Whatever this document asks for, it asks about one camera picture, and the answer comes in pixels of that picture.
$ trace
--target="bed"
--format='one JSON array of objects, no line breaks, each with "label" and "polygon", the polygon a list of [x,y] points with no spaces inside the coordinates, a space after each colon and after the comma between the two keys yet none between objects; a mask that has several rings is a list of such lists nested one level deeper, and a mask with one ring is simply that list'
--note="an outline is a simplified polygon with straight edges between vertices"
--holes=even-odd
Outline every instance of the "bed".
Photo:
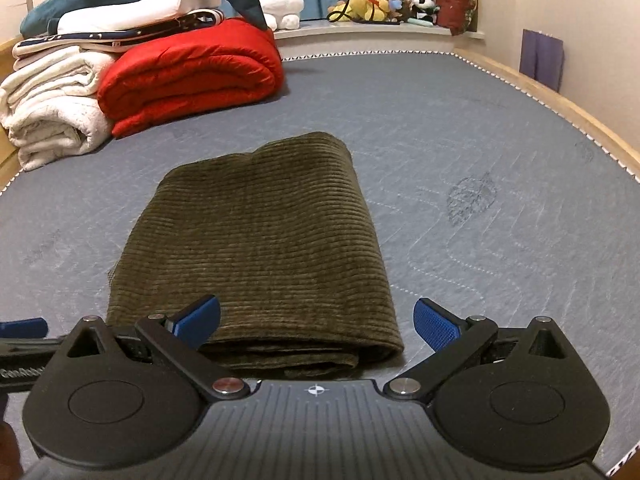
[{"label": "bed", "polygon": [[[640,438],[638,179],[548,105],[463,57],[352,54],[286,60],[276,98],[18,176],[0,196],[0,319],[43,316],[60,335],[85,314],[104,316],[110,270],[167,171],[322,130],[353,155],[406,347],[360,375],[382,384],[430,355],[412,327],[421,296],[500,326],[552,316],[609,401],[596,457],[609,470]],[[23,399],[9,406],[16,427]]]}]

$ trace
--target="folded blanket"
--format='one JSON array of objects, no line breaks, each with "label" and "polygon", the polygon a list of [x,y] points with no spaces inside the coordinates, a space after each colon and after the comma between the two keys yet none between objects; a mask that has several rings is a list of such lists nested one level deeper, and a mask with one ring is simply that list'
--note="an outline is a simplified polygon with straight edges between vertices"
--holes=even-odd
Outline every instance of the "folded blanket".
[{"label": "folded blanket", "polygon": [[222,0],[140,0],[130,4],[72,10],[58,22],[58,34],[110,32],[179,18],[196,9],[219,7]]},{"label": "folded blanket", "polygon": [[165,38],[173,34],[188,32],[189,30],[219,25],[224,19],[225,15],[221,10],[197,9],[167,22],[129,30],[75,32],[22,40],[14,45],[12,51],[15,59],[17,59],[14,63],[14,69],[19,70],[42,58],[43,55],[70,45],[78,46],[82,50],[126,52],[139,44],[156,40],[157,38]]},{"label": "folded blanket", "polygon": [[113,54],[70,46],[12,73],[0,84],[0,123],[15,129],[13,115],[21,106],[30,109],[53,97],[95,94],[100,76],[115,59]]},{"label": "folded blanket", "polygon": [[111,137],[111,126],[94,97],[58,96],[20,106],[8,136],[18,147],[20,166],[29,171],[95,150]]},{"label": "folded blanket", "polygon": [[104,75],[98,102],[123,137],[189,114],[241,105],[284,81],[273,33],[242,18],[132,48]]},{"label": "folded blanket", "polygon": [[207,293],[222,322],[202,351],[226,367],[318,375],[402,349],[351,156],[329,134],[165,176],[114,269],[107,323]]}]

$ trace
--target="white towel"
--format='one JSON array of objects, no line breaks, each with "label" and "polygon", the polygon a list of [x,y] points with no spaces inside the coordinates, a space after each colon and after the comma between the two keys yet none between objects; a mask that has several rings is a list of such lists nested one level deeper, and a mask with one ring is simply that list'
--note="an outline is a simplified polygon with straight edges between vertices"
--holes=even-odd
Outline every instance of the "white towel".
[{"label": "white towel", "polygon": [[63,14],[58,34],[129,30],[166,22],[196,9],[214,9],[222,0],[139,0],[131,4],[87,7]]},{"label": "white towel", "polygon": [[112,126],[95,97],[58,96],[21,106],[12,117],[9,140],[18,147],[20,166],[30,171],[95,150],[110,138]]},{"label": "white towel", "polygon": [[0,123],[5,129],[11,128],[13,115],[23,105],[31,107],[58,96],[95,94],[100,76],[116,57],[70,46],[21,68],[0,84]]},{"label": "white towel", "polygon": [[41,50],[40,52],[36,52],[35,54],[31,54],[29,57],[23,57],[22,59],[16,59],[14,62],[14,71],[18,72],[21,68],[30,65],[31,63],[35,63],[37,60],[42,59],[45,56],[57,51],[62,50],[63,48],[68,48],[68,45],[63,46],[54,46],[52,48],[48,48],[47,50]]}]

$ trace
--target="blue gripper pad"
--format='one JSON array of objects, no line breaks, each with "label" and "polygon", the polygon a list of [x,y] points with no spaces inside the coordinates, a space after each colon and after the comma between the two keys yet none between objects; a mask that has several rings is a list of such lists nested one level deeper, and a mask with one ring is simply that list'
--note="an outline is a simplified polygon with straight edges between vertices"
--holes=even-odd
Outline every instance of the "blue gripper pad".
[{"label": "blue gripper pad", "polygon": [[220,326],[220,302],[210,297],[187,316],[176,321],[172,333],[187,346],[196,350]]},{"label": "blue gripper pad", "polygon": [[[427,301],[430,300],[420,299],[415,303],[414,327],[425,343],[433,348],[434,352],[438,352],[462,335],[460,327],[464,321],[456,318],[442,307],[431,306]],[[449,314],[451,319],[447,319],[443,315],[444,312],[439,312],[439,310]]]},{"label": "blue gripper pad", "polygon": [[47,336],[49,326],[41,317],[0,322],[0,337],[8,339],[38,339]]}]

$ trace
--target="red sleeping bag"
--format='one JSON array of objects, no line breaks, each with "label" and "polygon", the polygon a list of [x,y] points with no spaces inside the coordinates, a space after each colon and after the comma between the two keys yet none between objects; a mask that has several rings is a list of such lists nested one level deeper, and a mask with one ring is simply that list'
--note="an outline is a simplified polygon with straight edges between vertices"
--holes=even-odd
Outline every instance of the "red sleeping bag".
[{"label": "red sleeping bag", "polygon": [[282,86],[273,33],[231,18],[132,48],[104,74],[98,104],[114,137],[263,99]]}]

